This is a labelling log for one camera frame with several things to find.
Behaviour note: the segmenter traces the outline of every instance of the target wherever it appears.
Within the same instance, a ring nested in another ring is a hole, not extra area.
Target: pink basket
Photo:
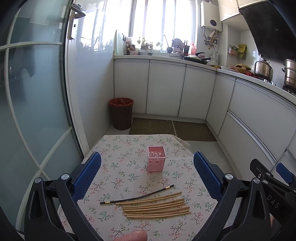
[[[166,158],[163,146],[148,146],[148,171],[162,172]]]

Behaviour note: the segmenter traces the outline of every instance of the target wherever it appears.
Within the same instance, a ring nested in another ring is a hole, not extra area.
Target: metal screw
[[[69,178],[69,175],[67,173],[63,174],[61,176],[62,180],[67,180]]]
[[[34,182],[35,182],[35,183],[39,183],[39,182],[41,182],[41,178],[40,178],[40,177],[35,178]]]
[[[258,178],[254,178],[254,183],[259,184],[260,183],[260,180]]]
[[[232,180],[232,179],[233,179],[233,175],[230,174],[230,173],[227,173],[227,174],[225,175],[225,177],[226,177],[228,180]]]

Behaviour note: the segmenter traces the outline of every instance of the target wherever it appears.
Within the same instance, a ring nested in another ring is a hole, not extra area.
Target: sliding glass door
[[[83,159],[63,77],[70,3],[28,0],[0,41],[0,206],[17,230],[33,180],[56,179]]]

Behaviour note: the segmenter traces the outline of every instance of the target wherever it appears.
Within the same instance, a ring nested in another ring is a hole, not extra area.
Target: floral tablecloth
[[[163,172],[149,173],[147,146],[160,145],[164,146],[168,157]],[[186,145],[186,142],[174,135],[105,135],[92,148],[85,160],[93,151],[97,151],[102,156],[102,164],[78,205],[105,241],[138,228],[147,231],[150,241],[192,240],[211,215],[217,201],[207,192],[193,165],[193,154]],[[182,191],[177,198],[185,199],[191,214],[157,219],[128,219],[122,214],[122,206],[99,204],[100,201],[144,195],[172,184],[175,185],[173,188],[157,193],[157,196]],[[58,212],[65,230],[72,232],[63,210],[59,208]]]

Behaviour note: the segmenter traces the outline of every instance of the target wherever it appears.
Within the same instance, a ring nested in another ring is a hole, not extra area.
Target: blue gripper pad
[[[94,177],[100,169],[101,161],[101,155],[97,152],[94,153],[90,161],[87,163],[76,181],[73,183],[72,199],[75,202],[84,198],[85,193],[87,192]]]
[[[193,157],[193,164],[203,183],[205,184],[210,196],[218,202],[222,199],[222,183],[216,177],[208,164],[207,159],[201,152],[196,152]]]
[[[279,163],[276,166],[276,172],[284,179],[286,183],[292,183],[293,182],[293,175],[292,173],[282,164]]]

